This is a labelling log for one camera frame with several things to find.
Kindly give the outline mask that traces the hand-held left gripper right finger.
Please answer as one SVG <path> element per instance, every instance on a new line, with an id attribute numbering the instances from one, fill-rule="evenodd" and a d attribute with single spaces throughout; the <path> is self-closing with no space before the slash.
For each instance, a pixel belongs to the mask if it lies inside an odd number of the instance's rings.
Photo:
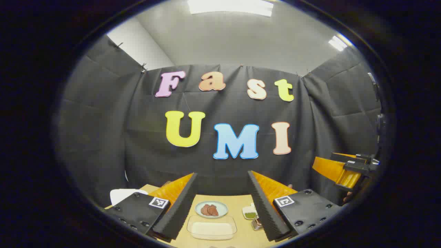
<path id="1" fill-rule="evenodd" d="M 341 209 L 311 189 L 296 191 L 254 171 L 248 171 L 247 184 L 269 241 L 315 229 Z"/>

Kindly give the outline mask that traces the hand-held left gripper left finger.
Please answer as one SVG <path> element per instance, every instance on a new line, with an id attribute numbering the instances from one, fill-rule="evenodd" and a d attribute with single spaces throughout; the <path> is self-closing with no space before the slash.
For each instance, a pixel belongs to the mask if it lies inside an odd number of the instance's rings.
<path id="1" fill-rule="evenodd" d="M 106 212 L 121 224 L 163 241 L 175 240 L 197 193 L 197 173 L 146 195 L 132 193 Z"/>

